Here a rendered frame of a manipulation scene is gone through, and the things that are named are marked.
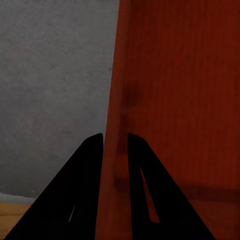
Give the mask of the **storage box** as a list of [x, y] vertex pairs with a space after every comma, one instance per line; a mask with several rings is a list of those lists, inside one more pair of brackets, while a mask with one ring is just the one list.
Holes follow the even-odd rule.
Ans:
[[240, 0], [119, 0], [94, 240], [133, 240], [128, 133], [215, 240], [240, 240]]

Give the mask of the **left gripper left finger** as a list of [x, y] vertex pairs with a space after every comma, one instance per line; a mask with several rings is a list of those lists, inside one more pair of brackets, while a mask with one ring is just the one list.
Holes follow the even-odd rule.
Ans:
[[87, 138], [4, 240], [95, 240], [103, 153]]

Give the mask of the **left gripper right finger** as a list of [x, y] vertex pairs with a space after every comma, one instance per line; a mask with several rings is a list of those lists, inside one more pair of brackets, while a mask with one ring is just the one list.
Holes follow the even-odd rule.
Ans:
[[[132, 240], [216, 240], [142, 137], [128, 133], [127, 154]], [[160, 223], [150, 220], [141, 169]]]

